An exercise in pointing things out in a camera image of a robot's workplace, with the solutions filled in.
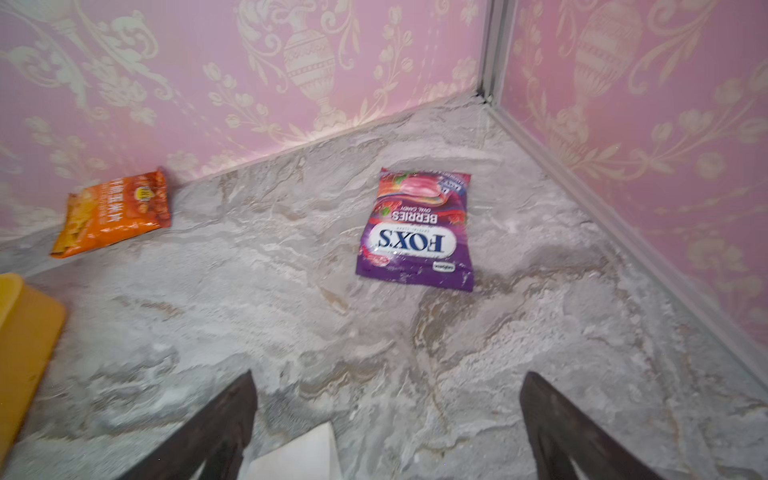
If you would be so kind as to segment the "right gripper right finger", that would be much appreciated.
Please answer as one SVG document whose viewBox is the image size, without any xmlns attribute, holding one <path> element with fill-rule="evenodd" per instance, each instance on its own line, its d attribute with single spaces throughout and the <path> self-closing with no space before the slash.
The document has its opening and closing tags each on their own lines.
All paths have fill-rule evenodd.
<svg viewBox="0 0 768 480">
<path fill-rule="evenodd" d="M 539 479 L 660 478 L 540 374 L 526 373 L 519 402 Z"/>
</svg>

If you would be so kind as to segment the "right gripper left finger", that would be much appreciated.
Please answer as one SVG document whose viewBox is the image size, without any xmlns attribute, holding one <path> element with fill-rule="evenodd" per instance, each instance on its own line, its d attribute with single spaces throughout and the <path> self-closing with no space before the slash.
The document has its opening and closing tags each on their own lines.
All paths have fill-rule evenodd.
<svg viewBox="0 0 768 480">
<path fill-rule="evenodd" d="M 246 371 L 121 478 L 237 478 L 257 409 L 252 372 Z"/>
</svg>

